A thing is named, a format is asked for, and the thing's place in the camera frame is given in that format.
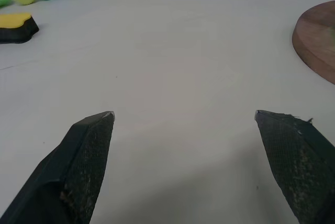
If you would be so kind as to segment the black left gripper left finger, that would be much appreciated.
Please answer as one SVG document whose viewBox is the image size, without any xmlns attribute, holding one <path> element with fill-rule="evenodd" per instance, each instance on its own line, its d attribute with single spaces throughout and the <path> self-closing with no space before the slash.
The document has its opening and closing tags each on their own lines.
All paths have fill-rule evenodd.
<svg viewBox="0 0 335 224">
<path fill-rule="evenodd" d="M 115 115 L 73 124 L 34 169 L 0 224 L 90 224 L 105 175 Z"/>
</svg>

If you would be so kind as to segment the round dark wooden base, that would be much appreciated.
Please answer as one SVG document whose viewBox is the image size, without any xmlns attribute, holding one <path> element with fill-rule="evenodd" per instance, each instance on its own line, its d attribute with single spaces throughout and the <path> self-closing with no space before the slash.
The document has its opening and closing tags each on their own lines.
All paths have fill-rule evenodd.
<svg viewBox="0 0 335 224">
<path fill-rule="evenodd" d="M 301 14 L 292 44 L 311 70 L 335 85 L 335 1 L 321 3 Z"/>
</svg>

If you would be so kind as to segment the yellow and black sponge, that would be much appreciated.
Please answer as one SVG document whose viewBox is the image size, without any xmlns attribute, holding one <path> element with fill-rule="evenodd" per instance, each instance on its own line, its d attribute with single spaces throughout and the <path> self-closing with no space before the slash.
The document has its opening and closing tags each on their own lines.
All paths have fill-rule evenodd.
<svg viewBox="0 0 335 224">
<path fill-rule="evenodd" d="M 38 31 L 30 13 L 0 14 L 0 44 L 27 42 Z"/>
</svg>

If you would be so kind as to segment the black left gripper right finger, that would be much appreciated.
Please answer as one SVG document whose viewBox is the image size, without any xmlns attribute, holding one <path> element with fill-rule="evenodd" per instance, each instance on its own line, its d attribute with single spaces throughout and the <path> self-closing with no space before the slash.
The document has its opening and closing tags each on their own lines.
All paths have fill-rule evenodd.
<svg viewBox="0 0 335 224">
<path fill-rule="evenodd" d="M 292 115 L 255 112 L 272 174 L 299 224 L 335 224 L 335 146 Z"/>
</svg>

